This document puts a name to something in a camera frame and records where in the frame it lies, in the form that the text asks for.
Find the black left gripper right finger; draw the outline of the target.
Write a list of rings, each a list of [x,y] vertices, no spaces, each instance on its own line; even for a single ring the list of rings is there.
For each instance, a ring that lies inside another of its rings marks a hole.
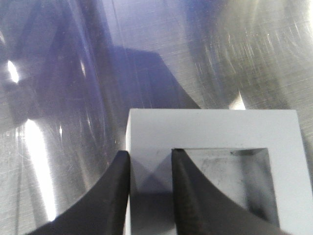
[[[179,235],[284,235],[214,186],[184,149],[173,149],[174,216]]]

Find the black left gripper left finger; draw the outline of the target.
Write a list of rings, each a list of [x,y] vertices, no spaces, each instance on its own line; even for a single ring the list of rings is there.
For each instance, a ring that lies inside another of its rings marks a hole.
[[[33,235],[121,235],[130,191],[130,156],[118,151],[98,182],[71,208]]]

